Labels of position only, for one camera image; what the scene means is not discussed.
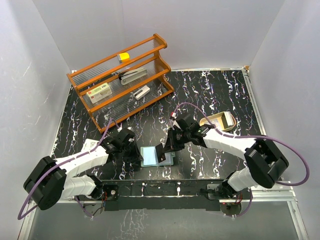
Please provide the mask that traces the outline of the white paper card with code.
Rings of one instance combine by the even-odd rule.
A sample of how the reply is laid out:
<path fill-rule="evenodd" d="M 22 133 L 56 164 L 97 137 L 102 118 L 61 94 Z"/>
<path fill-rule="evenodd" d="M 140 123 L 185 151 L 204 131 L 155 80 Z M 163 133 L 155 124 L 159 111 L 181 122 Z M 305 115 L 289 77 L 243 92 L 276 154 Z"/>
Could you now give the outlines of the white paper card with code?
<path fill-rule="evenodd" d="M 83 143 L 81 151 L 82 152 L 83 151 L 90 151 L 91 149 L 93 149 L 97 145 L 98 142 L 99 142 L 98 140 L 93 140 L 93 139 L 87 138 Z"/>

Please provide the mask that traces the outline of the beige card tray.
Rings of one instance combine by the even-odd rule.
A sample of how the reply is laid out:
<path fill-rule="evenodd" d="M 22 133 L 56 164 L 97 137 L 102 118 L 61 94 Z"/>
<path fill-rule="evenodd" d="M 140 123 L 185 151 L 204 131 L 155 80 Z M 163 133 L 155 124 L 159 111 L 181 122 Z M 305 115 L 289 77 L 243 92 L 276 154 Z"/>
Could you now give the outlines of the beige card tray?
<path fill-rule="evenodd" d="M 220 131 L 223 132 L 230 132 L 234 129 L 234 127 L 237 124 L 237 121 L 235 119 L 235 117 L 232 115 L 233 118 L 233 125 L 232 126 L 227 126 L 226 124 L 226 119 L 224 116 L 224 112 L 229 112 L 229 111 L 223 111 L 223 112 L 219 112 L 217 114 L 214 115 L 210 115 L 207 118 L 210 120 L 211 123 L 213 123 Z"/>

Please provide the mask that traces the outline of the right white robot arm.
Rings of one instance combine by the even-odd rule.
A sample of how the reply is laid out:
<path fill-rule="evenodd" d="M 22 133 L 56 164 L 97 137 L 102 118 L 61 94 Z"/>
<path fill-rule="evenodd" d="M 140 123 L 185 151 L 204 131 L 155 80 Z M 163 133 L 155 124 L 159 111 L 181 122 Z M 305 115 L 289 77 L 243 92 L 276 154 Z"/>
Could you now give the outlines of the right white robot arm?
<path fill-rule="evenodd" d="M 158 145 L 156 153 L 162 158 L 165 153 L 184 149 L 187 143 L 222 150 L 247 164 L 246 168 L 230 173 L 215 188 L 202 188 L 200 192 L 206 198 L 233 199 L 242 190 L 256 185 L 271 189 L 289 166 L 288 160 L 272 140 L 264 136 L 230 134 L 213 124 L 200 125 L 189 114 L 173 119 L 166 143 Z"/>

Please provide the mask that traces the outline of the white staples box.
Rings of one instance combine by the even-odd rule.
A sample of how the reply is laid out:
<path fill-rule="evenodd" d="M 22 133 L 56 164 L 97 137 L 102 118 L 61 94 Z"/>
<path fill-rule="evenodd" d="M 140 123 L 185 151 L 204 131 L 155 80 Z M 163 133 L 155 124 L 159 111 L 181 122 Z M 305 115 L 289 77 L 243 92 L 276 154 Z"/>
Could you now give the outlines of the white staples box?
<path fill-rule="evenodd" d="M 92 104 L 97 103 L 98 101 L 108 97 L 111 94 L 112 90 L 108 83 L 97 86 L 86 93 Z"/>

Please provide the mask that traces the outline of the aluminium frame rail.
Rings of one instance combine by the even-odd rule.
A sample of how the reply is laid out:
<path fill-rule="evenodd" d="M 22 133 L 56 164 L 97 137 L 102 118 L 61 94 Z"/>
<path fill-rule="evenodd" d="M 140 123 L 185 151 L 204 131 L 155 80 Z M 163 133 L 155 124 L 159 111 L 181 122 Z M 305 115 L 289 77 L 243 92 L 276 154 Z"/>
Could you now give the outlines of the aluminium frame rail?
<path fill-rule="evenodd" d="M 249 78 L 249 66 L 246 65 L 242 69 L 244 81 L 250 96 L 250 100 L 254 109 L 254 113 L 257 119 L 260 133 L 266 135 L 266 131 L 263 125 L 263 121 L 254 97 L 251 81 Z M 276 184 L 272 189 L 267 189 L 261 186 L 253 188 L 253 200 L 255 202 L 286 202 L 292 223 L 295 227 L 298 240 L 308 240 L 308 234 L 303 223 L 299 208 L 296 194 L 291 186 L 282 186 Z"/>

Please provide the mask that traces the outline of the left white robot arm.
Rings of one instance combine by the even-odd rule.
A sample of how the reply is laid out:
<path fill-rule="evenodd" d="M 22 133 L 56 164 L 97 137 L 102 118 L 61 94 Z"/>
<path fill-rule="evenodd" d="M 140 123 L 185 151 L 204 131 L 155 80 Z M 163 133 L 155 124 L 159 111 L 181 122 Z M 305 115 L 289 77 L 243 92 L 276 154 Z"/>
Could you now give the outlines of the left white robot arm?
<path fill-rule="evenodd" d="M 43 157 L 25 180 L 23 188 L 41 210 L 70 197 L 87 196 L 97 200 L 103 195 L 102 181 L 94 174 L 83 173 L 117 160 L 129 163 L 143 160 L 131 127 L 69 157 Z"/>

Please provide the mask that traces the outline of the small white stapler remover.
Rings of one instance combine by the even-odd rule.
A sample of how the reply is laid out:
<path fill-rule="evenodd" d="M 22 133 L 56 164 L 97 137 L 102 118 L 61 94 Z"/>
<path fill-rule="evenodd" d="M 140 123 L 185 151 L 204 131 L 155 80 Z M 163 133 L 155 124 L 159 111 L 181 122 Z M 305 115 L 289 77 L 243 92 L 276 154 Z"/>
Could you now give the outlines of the small white stapler remover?
<path fill-rule="evenodd" d="M 135 99 L 138 101 L 141 98 L 143 98 L 146 94 L 148 94 L 150 92 L 150 90 L 151 89 L 147 85 L 144 85 L 142 88 L 137 90 L 133 95 L 134 95 Z"/>

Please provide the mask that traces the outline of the dark striped credit card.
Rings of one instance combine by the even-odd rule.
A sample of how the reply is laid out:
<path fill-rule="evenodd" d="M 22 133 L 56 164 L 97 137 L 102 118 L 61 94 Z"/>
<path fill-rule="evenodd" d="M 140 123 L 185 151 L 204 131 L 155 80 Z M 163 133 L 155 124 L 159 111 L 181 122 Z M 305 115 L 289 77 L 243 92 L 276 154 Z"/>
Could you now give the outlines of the dark striped credit card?
<path fill-rule="evenodd" d="M 164 146 L 162 143 L 155 146 L 156 158 L 158 163 L 162 163 L 166 160 L 166 155 L 164 153 Z"/>

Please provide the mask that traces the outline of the grey black stapler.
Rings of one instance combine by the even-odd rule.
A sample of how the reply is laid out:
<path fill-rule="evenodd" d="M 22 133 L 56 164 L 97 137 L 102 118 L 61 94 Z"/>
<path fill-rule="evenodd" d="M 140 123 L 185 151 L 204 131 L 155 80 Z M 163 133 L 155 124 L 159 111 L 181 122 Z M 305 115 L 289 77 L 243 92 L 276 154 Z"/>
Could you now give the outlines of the grey black stapler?
<path fill-rule="evenodd" d="M 120 83 L 124 86 L 139 78 L 147 75 L 147 70 L 144 67 L 139 67 L 133 70 L 127 70 L 118 75 Z"/>

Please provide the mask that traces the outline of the yellow grey tape measure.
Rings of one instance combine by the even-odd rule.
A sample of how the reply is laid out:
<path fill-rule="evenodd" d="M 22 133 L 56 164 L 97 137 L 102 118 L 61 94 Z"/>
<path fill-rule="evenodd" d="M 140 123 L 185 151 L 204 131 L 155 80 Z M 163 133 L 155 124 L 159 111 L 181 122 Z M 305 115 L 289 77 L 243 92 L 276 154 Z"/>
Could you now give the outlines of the yellow grey tape measure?
<path fill-rule="evenodd" d="M 128 52 L 119 53 L 117 55 L 117 58 L 120 63 L 128 62 L 131 59 L 130 54 Z"/>

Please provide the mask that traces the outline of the orange wooden three-tier rack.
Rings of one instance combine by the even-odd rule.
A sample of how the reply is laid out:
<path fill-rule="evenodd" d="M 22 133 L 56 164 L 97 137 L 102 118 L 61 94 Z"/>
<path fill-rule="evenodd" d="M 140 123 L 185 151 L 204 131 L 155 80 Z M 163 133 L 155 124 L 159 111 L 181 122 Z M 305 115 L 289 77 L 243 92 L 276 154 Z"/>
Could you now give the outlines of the orange wooden three-tier rack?
<path fill-rule="evenodd" d="M 87 67 L 67 74 L 73 89 L 100 133 L 110 119 L 122 122 L 174 92 L 171 71 L 157 33 Z"/>

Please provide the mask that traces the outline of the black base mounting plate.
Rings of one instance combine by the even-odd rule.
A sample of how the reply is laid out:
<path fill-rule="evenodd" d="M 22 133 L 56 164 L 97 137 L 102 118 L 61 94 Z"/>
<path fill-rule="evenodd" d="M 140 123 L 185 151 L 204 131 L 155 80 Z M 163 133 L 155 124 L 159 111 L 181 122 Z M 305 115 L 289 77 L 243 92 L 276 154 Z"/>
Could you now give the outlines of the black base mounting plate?
<path fill-rule="evenodd" d="M 250 192 L 226 194 L 222 180 L 108 180 L 102 198 L 105 210 L 206 210 L 238 215 L 245 211 Z"/>

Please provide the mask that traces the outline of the green card holder wallet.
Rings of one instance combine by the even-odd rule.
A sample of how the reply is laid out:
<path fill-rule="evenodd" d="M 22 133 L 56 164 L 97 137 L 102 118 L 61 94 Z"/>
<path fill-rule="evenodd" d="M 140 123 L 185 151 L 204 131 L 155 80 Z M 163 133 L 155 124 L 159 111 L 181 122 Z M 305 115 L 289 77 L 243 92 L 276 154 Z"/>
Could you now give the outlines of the green card holder wallet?
<path fill-rule="evenodd" d="M 140 153 L 143 157 L 141 167 L 172 166 L 174 164 L 174 157 L 176 156 L 174 152 L 165 153 L 165 160 L 159 162 L 155 146 L 142 146 Z"/>

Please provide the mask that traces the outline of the stack of cards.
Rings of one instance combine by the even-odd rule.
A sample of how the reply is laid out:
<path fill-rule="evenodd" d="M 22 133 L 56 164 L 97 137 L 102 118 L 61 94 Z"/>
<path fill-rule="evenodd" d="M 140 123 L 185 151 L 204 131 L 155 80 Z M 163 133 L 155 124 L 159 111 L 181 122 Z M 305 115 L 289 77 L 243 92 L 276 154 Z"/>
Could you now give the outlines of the stack of cards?
<path fill-rule="evenodd" d="M 228 127 L 234 125 L 233 116 L 229 111 L 225 111 L 224 112 L 224 118 L 225 118 L 226 125 Z"/>

